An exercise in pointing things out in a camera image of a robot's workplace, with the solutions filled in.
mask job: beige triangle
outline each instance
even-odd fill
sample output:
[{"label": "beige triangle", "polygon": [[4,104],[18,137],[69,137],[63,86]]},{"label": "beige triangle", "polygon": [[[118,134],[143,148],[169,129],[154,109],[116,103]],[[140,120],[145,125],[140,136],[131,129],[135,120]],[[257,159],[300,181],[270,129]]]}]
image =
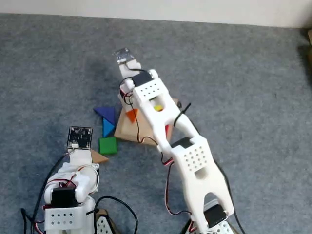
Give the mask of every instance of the beige triangle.
[{"label": "beige triangle", "polygon": [[107,162],[109,159],[98,152],[91,150],[91,157],[92,157],[92,162],[93,163],[103,163]]}]

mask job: green cube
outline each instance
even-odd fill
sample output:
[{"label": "green cube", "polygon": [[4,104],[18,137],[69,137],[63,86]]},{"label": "green cube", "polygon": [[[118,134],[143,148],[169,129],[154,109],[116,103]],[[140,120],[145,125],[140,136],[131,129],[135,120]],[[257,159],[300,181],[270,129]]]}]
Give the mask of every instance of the green cube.
[{"label": "green cube", "polygon": [[117,153],[116,137],[99,139],[99,153],[101,155],[113,155]]}]

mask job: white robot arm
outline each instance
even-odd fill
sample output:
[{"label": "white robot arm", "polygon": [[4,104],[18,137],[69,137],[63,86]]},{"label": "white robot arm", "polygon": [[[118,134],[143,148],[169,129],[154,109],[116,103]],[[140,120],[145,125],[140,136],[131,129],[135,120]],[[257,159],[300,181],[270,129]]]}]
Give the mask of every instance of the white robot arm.
[{"label": "white robot arm", "polygon": [[[118,50],[115,55],[124,79],[118,95],[123,108],[126,111],[139,109],[145,115],[153,129],[158,150],[172,158],[178,167],[191,220],[200,233],[215,231],[218,224],[234,213],[234,206],[206,138],[179,110],[155,70],[142,70],[127,48]],[[162,110],[155,110],[156,105],[161,105]],[[165,133],[167,124],[180,129],[185,138],[170,144]],[[204,204],[208,193],[214,194],[217,201]]]},{"label": "white robot arm", "polygon": [[70,162],[48,179],[44,191],[46,234],[93,234],[95,206],[89,195],[97,191],[99,165],[91,158],[92,129],[71,127],[67,147]]}]

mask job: yellow piece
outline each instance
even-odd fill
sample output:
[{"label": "yellow piece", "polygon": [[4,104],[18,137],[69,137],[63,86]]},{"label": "yellow piece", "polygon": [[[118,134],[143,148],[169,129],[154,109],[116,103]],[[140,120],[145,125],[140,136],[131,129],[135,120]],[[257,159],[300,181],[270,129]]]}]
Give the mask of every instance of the yellow piece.
[{"label": "yellow piece", "polygon": [[154,109],[156,110],[156,111],[162,111],[162,106],[161,105],[157,105],[157,106],[154,106]]}]

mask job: blue tangram piece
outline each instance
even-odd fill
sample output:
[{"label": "blue tangram piece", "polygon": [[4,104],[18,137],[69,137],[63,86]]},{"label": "blue tangram piece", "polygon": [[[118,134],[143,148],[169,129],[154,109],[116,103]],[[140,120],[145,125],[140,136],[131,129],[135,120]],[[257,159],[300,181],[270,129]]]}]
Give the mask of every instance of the blue tangram piece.
[{"label": "blue tangram piece", "polygon": [[114,107],[97,107],[93,109],[100,116],[110,121],[112,125],[115,125],[115,108]]},{"label": "blue tangram piece", "polygon": [[115,128],[106,118],[103,118],[103,137],[107,137]]}]

